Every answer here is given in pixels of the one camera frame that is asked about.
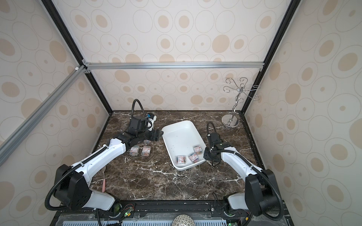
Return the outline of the metal mesh ball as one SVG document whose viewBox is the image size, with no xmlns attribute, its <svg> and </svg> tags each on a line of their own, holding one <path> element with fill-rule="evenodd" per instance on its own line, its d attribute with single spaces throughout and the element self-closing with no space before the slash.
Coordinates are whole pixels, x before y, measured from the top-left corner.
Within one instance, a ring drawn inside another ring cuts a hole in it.
<svg viewBox="0 0 362 226">
<path fill-rule="evenodd" d="M 171 226 L 195 226 L 194 220 L 188 215 L 179 215 L 172 221 Z"/>
</svg>

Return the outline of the horizontal aluminium rail back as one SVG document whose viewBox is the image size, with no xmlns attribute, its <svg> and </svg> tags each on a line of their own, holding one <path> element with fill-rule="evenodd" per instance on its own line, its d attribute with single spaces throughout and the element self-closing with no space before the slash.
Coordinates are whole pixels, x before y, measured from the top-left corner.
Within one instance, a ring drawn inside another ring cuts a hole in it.
<svg viewBox="0 0 362 226">
<path fill-rule="evenodd" d="M 91 70 L 263 68 L 263 62 L 87 63 Z"/>
</svg>

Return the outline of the diagonal aluminium rail left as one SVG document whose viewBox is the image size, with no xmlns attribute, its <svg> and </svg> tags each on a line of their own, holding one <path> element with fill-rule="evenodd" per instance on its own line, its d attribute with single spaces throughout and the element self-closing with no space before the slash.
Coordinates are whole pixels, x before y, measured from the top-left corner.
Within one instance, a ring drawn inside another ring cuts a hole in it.
<svg viewBox="0 0 362 226">
<path fill-rule="evenodd" d="M 1 145 L 1 165 L 12 155 L 23 140 L 33 131 L 45 115 L 55 106 L 81 74 L 85 66 L 79 65 L 37 109 Z"/>
</svg>

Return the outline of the white plastic storage tray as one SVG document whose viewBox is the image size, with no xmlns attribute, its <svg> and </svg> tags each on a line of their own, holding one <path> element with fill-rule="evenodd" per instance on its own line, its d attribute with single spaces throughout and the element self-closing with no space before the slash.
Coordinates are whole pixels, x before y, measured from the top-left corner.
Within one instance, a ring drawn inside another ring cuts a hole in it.
<svg viewBox="0 0 362 226">
<path fill-rule="evenodd" d="M 197 128 L 191 121 L 181 121 L 165 126 L 163 129 L 163 140 L 171 159 L 172 165 L 178 170 L 187 170 L 204 163 L 203 158 L 206 145 Z M 194 153 L 193 146 L 200 145 L 203 149 L 202 155 L 198 155 L 199 162 L 192 163 L 188 155 Z M 186 164 L 177 166 L 175 164 L 176 156 L 186 156 Z"/>
</svg>

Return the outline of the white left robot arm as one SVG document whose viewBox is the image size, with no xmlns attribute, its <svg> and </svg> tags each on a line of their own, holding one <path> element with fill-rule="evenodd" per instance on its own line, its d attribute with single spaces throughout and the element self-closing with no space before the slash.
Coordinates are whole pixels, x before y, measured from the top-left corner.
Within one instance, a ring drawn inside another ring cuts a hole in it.
<svg viewBox="0 0 362 226">
<path fill-rule="evenodd" d="M 163 132 L 154 129 L 156 116 L 133 116 L 126 131 L 110 139 L 102 148 L 71 166 L 61 165 L 55 183 L 45 198 L 45 207 L 50 211 L 82 208 L 100 209 L 117 215 L 121 204 L 112 195 L 89 188 L 89 182 L 108 163 L 129 151 L 144 140 L 159 141 Z"/>
</svg>

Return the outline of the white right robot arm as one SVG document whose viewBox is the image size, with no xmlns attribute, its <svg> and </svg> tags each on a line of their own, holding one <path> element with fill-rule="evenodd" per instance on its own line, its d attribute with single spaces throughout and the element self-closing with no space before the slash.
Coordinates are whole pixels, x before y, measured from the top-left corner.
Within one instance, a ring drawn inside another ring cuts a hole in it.
<svg viewBox="0 0 362 226">
<path fill-rule="evenodd" d="M 283 200 L 274 173 L 254 165 L 216 132 L 208 133 L 207 141 L 204 159 L 229 164 L 245 182 L 244 193 L 224 197 L 225 214 L 235 215 L 238 210 L 245 210 L 254 216 L 281 220 L 284 215 Z"/>
</svg>

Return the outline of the black corner frame post right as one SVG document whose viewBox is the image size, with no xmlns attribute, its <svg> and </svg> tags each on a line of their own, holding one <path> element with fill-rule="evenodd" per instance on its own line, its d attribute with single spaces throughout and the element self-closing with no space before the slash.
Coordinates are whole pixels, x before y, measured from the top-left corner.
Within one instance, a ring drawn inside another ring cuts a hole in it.
<svg viewBox="0 0 362 226">
<path fill-rule="evenodd" d="M 253 97 L 256 95 L 256 91 L 258 88 L 260 88 L 260 84 L 263 80 L 264 75 L 266 74 L 266 71 L 268 69 L 268 67 L 271 64 L 271 61 L 286 33 L 286 30 L 288 29 L 288 26 L 290 25 L 292 18 L 294 17 L 299 5 L 301 3 L 301 0 L 292 0 L 290 1 L 290 4 L 286 10 L 286 13 L 281 21 L 281 24 L 277 30 L 277 33 L 271 43 L 271 46 L 266 54 L 266 57 L 264 59 L 264 66 L 262 68 L 262 70 L 258 73 L 253 86 L 256 86 L 256 89 L 253 89 L 252 91 L 250 91 L 249 95 L 250 97 L 248 97 L 243 105 L 243 108 L 241 109 L 240 115 L 244 115 L 248 109 L 248 107 L 250 106 L 251 102 L 253 101 Z"/>
</svg>

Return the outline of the black corner frame post left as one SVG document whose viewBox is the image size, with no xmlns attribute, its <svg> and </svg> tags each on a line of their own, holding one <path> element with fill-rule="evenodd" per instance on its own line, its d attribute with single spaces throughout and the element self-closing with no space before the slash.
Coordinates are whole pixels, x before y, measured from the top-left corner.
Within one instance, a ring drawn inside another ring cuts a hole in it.
<svg viewBox="0 0 362 226">
<path fill-rule="evenodd" d="M 112 115 L 113 110 L 112 110 L 110 104 L 106 100 L 105 95 L 101 91 L 100 86 L 98 85 L 98 83 L 97 83 L 95 77 L 93 76 L 92 72 L 86 66 L 86 63 L 85 63 L 86 61 L 85 61 L 83 55 L 81 54 L 75 40 L 73 39 L 73 36 L 69 32 L 69 30 L 68 30 L 66 24 L 64 23 L 63 19 L 61 18 L 61 15 L 59 14 L 58 10 L 56 9 L 56 5 L 53 3 L 53 1 L 42 0 L 41 2 L 44 5 L 44 7 L 45 7 L 46 11 L 48 12 L 48 14 L 50 15 L 50 17 L 51 17 L 52 21 L 54 22 L 56 28 L 60 32 L 62 38 L 66 42 L 66 44 L 67 44 L 68 48 L 70 49 L 72 55 L 75 57 L 75 60 L 77 61 L 77 63 L 86 68 L 85 75 L 86 75 L 88 81 L 90 82 L 92 88 L 94 89 L 96 95 L 100 99 L 102 105 L 105 107 L 105 110 L 107 111 L 107 113 L 109 115 Z"/>
</svg>

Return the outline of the black corner frame post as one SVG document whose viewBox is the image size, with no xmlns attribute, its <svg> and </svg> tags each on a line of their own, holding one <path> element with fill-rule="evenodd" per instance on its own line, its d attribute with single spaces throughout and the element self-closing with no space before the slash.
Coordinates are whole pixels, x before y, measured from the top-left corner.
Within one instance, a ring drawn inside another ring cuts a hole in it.
<svg viewBox="0 0 362 226">
<path fill-rule="evenodd" d="M 264 59 L 264 66 L 262 68 L 262 70 L 258 73 L 253 86 L 256 86 L 256 89 L 253 89 L 252 91 L 250 91 L 249 95 L 250 97 L 248 97 L 243 105 L 243 108 L 241 109 L 240 115 L 244 115 L 248 109 L 248 107 L 250 106 L 251 102 L 253 101 L 253 97 L 256 95 L 256 91 L 258 88 L 260 88 L 260 84 L 263 80 L 264 75 L 266 74 L 266 71 L 268 69 L 268 67 L 271 64 L 271 61 L 286 33 L 286 30 L 288 29 L 288 26 L 290 25 L 292 18 L 294 17 L 299 5 L 301 3 L 301 0 L 292 0 L 290 1 L 290 4 L 286 10 L 286 13 L 281 21 L 281 24 L 277 30 L 277 33 L 271 43 L 271 46 L 266 54 L 266 57 Z"/>
<path fill-rule="evenodd" d="M 70 49 L 72 55 L 75 57 L 75 60 L 77 61 L 77 63 L 86 68 L 85 75 L 86 75 L 88 81 L 90 82 L 92 88 L 94 89 L 96 95 L 100 99 L 102 105 L 105 107 L 105 110 L 107 111 L 107 113 L 109 115 L 112 115 L 113 110 L 112 110 L 110 104 L 106 100 L 105 95 L 101 91 L 100 86 L 98 85 L 98 83 L 97 83 L 95 77 L 93 76 L 92 72 L 86 66 L 86 63 L 85 63 L 86 61 L 85 61 L 83 55 L 81 54 L 75 40 L 73 39 L 73 36 L 69 32 L 69 30 L 68 30 L 66 24 L 64 23 L 63 19 L 61 18 L 61 15 L 59 14 L 58 10 L 56 9 L 56 5 L 53 3 L 53 1 L 42 0 L 41 2 L 44 5 L 44 7 L 45 7 L 46 11 L 48 12 L 48 14 L 50 15 L 50 17 L 51 17 L 52 21 L 54 22 L 56 28 L 60 32 L 62 38 L 66 42 L 66 44 L 67 44 L 68 48 Z"/>
</svg>

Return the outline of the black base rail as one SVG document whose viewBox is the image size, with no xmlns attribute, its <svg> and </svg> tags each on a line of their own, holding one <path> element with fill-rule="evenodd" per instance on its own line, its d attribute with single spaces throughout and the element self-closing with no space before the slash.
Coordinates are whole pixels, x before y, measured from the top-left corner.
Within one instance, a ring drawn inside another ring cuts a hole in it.
<svg viewBox="0 0 362 226">
<path fill-rule="evenodd" d="M 238 210 L 227 216 L 222 200 L 186 201 L 125 201 L 121 213 L 111 217 L 105 211 L 82 209 L 59 211 L 52 226 L 181 226 L 181 216 L 187 217 L 185 225 L 191 226 L 292 226 L 289 211 L 273 221 L 264 215 L 253 216 L 250 211 Z"/>
</svg>

